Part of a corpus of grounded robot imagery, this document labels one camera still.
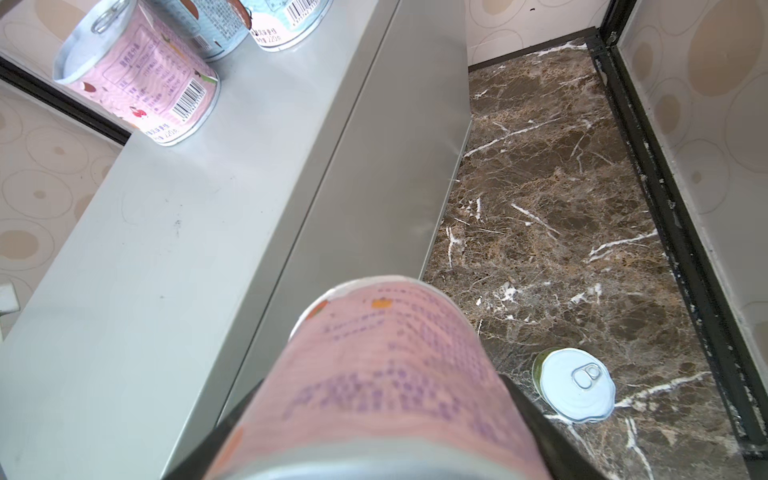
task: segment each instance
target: white wall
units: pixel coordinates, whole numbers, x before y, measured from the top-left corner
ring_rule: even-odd
[[[609,3],[610,0],[465,0],[469,64],[597,27]]]

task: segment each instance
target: tin can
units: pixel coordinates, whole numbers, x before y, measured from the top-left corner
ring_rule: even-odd
[[[331,0],[229,0],[261,48],[279,51],[317,28]]]
[[[573,423],[600,422],[614,411],[611,374],[584,350],[546,349],[534,359],[531,376],[546,403]]]
[[[379,276],[306,309],[205,478],[550,477],[462,311]]]
[[[141,0],[101,0],[54,60],[53,79],[161,145],[189,137],[219,95],[214,72]]]
[[[226,0],[146,0],[150,7],[205,61],[234,50],[248,36]]]

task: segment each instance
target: pink label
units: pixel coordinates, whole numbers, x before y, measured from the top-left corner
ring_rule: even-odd
[[[206,478],[294,447],[388,436],[420,437],[550,478],[461,310],[415,280],[362,286],[319,304]]]
[[[219,84],[216,73],[139,2],[110,51],[69,88],[167,144],[205,115]]]

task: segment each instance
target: barcode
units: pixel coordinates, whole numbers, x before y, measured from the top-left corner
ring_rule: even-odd
[[[283,12],[290,22],[290,26],[296,27],[303,19],[310,16],[320,0],[293,0]]]
[[[181,97],[179,97],[179,100],[171,111],[173,111],[181,121],[187,121],[194,111],[197,110],[197,106],[203,100],[203,97],[205,97],[205,88],[193,78],[190,80],[187,89],[181,94]]]
[[[190,38],[192,41],[192,45],[197,48],[199,51],[209,51],[210,50],[210,44],[205,40],[203,35],[195,35],[194,37]]]

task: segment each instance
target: baseboard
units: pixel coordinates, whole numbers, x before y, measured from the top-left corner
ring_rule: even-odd
[[[422,264],[422,272],[419,274],[419,280],[424,278],[424,272],[427,271],[429,265],[429,258],[432,256],[432,251],[435,249],[435,240],[437,239],[437,233],[440,231],[442,225],[442,218],[445,216],[445,209],[448,208],[448,200],[451,198],[451,191],[456,183],[456,176],[458,175],[458,168],[462,166],[462,160],[464,160],[464,152],[467,151],[467,143],[469,142],[469,134],[472,132],[472,118],[469,118],[469,125],[467,126],[467,133],[464,136],[464,143],[462,149],[458,153],[458,159],[456,160],[456,167],[453,169],[453,176],[451,176],[451,184],[448,186],[448,192],[445,193],[445,200],[442,202],[442,209],[440,209],[440,216],[437,217],[437,223],[435,224],[435,231],[432,232],[432,242],[427,249],[427,256],[424,258]]]
[[[594,37],[597,34],[598,29],[595,27],[585,28],[584,30],[575,31],[573,33],[569,33],[568,35],[563,35],[562,37],[543,41],[542,43],[533,45],[532,47],[527,47],[523,48],[522,50],[507,53],[501,57],[491,58],[490,60],[481,61],[480,63],[476,63],[474,65],[469,65],[469,71],[472,72],[479,70],[480,68],[496,65],[507,60],[512,60],[513,58],[522,57],[523,55],[528,55],[529,53],[535,53],[540,50],[546,50],[547,48],[557,47],[558,45],[563,45],[564,43],[568,43],[571,40],[576,40],[577,38]]]

